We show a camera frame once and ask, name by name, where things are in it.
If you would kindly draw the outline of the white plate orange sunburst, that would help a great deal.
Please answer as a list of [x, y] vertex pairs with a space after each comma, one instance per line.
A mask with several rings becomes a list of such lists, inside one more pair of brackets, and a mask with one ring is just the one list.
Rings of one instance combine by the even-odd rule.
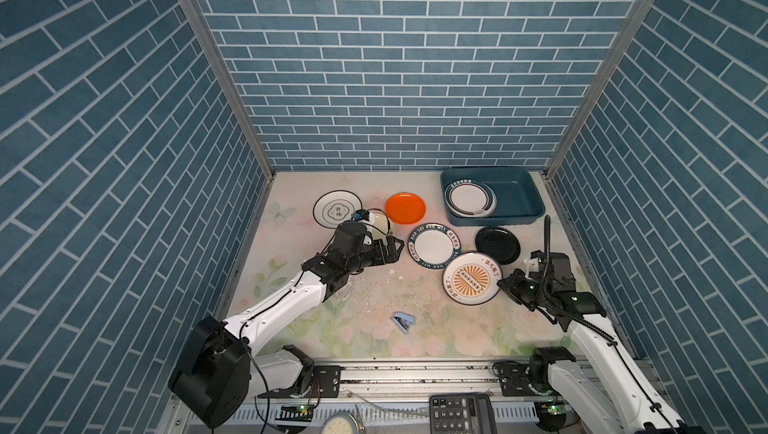
[[458, 256], [445, 267], [442, 287], [454, 302], [479, 306], [498, 295], [502, 278], [502, 269], [493, 258], [472, 252]]

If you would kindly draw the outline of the white plate green red rim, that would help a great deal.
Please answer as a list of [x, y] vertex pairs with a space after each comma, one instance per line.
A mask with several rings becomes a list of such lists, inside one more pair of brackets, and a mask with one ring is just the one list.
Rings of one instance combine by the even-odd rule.
[[448, 184], [443, 193], [448, 213], [461, 219], [490, 217], [497, 207], [497, 196], [486, 184], [460, 179]]

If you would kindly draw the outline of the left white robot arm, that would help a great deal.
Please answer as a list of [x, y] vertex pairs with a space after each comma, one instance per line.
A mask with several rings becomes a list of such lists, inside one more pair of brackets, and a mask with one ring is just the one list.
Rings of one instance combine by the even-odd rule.
[[313, 360], [293, 345], [272, 355], [262, 348], [295, 319], [343, 288], [367, 267], [395, 264], [405, 244], [372, 226], [340, 224], [328, 245], [305, 261], [260, 303], [219, 321], [208, 316], [189, 334], [168, 387], [204, 425], [216, 429], [248, 399], [273, 390], [303, 393], [311, 384]]

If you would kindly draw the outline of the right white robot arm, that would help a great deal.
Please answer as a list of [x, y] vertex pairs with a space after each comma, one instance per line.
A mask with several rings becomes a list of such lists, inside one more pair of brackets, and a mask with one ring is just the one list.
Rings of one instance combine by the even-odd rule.
[[536, 251], [534, 270], [498, 282], [515, 303], [544, 315], [584, 354], [602, 387], [583, 374], [566, 348], [537, 348], [529, 359], [533, 390], [563, 398], [590, 433], [702, 433], [654, 388], [620, 342], [597, 297], [576, 289], [567, 255]]

